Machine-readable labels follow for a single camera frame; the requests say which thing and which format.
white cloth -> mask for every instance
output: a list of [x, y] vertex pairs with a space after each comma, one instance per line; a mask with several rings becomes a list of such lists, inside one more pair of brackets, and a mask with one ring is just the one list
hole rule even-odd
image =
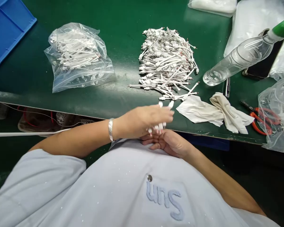
[[278, 225], [231, 208], [184, 160], [127, 140], [87, 170], [78, 158], [41, 149], [26, 153], [0, 189], [0, 227], [11, 226]]
[[253, 117], [232, 107], [220, 92], [216, 92], [210, 101], [213, 105], [201, 101], [199, 96], [190, 95], [176, 110], [193, 123], [208, 121], [220, 127], [224, 120], [226, 128], [233, 133], [248, 134], [245, 126], [254, 121]]

green workbench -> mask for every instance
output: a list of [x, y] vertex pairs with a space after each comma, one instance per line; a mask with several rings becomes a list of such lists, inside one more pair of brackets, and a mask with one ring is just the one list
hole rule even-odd
[[[148, 28], [169, 27], [178, 30], [196, 46], [194, 58], [200, 69], [193, 75], [193, 83], [201, 83], [194, 90], [202, 101], [209, 102], [215, 92], [222, 92], [223, 84], [209, 87], [203, 74], [223, 58], [230, 31], [231, 19], [188, 8], [187, 0], [90, 1], [90, 0], [23, 0], [37, 23], [0, 65], [0, 102], [47, 109], [58, 112], [116, 118], [137, 106], [158, 103], [157, 91], [129, 88], [137, 84], [139, 54], [145, 40], [142, 32]], [[101, 86], [68, 89], [52, 93], [52, 67], [43, 50], [49, 46], [50, 33], [69, 22], [79, 22], [100, 29], [99, 36], [106, 44], [116, 76]], [[234, 75], [231, 78], [230, 103], [246, 112], [239, 100], [257, 106], [258, 94], [274, 84], [273, 79], [254, 81]], [[248, 135], [233, 134], [225, 125], [194, 124], [176, 111], [174, 121], [167, 128], [176, 131], [217, 138], [262, 144], [265, 136], [248, 126]]]

red-handled pliers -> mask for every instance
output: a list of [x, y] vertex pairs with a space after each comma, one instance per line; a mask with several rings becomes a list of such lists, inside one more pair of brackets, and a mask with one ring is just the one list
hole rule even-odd
[[[265, 113], [270, 114], [271, 117], [273, 117], [275, 120], [272, 120], [270, 118], [268, 118], [266, 115], [263, 114], [263, 111], [259, 111], [259, 108], [253, 108], [250, 105], [248, 105], [246, 102], [244, 101], [240, 101], [243, 106], [245, 106], [249, 111], [250, 111], [250, 116], [254, 117], [255, 119], [257, 119], [258, 121], [260, 121], [262, 124], [265, 125], [266, 130], [268, 132], [269, 135], [272, 134], [272, 129], [271, 127], [267, 124], [271, 124], [271, 125], [279, 125], [281, 123], [281, 120], [279, 118], [278, 115], [276, 115], [273, 111], [269, 110], [269, 109], [262, 109]], [[267, 136], [267, 134], [265, 132], [262, 132], [256, 125], [255, 121], [253, 121], [252, 123], [253, 128], [260, 134]]]

rag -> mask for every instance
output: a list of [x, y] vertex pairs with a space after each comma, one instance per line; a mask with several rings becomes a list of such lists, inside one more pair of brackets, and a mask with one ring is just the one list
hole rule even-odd
[[220, 92], [216, 92], [210, 101], [213, 105], [201, 101], [199, 96], [190, 95], [176, 110], [193, 123], [208, 121], [220, 127], [224, 121], [226, 128], [231, 132], [248, 134], [245, 126], [250, 125], [254, 117], [232, 107]]

ziplock bag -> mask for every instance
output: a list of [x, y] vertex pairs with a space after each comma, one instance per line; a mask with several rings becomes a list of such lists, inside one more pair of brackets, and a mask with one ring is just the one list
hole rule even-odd
[[279, 125], [268, 124], [272, 131], [271, 135], [268, 135], [269, 129], [267, 125], [258, 121], [261, 129], [267, 134], [267, 144], [264, 144], [263, 147], [269, 150], [284, 152], [284, 79], [279, 80], [275, 85], [261, 92], [258, 96], [258, 101], [259, 113], [261, 111], [264, 116], [276, 122], [278, 119], [265, 111], [265, 109], [269, 109], [277, 114], [281, 121]]
[[69, 23], [49, 36], [50, 47], [44, 52], [54, 72], [53, 93], [68, 88], [100, 85], [114, 74], [104, 41], [96, 30]]

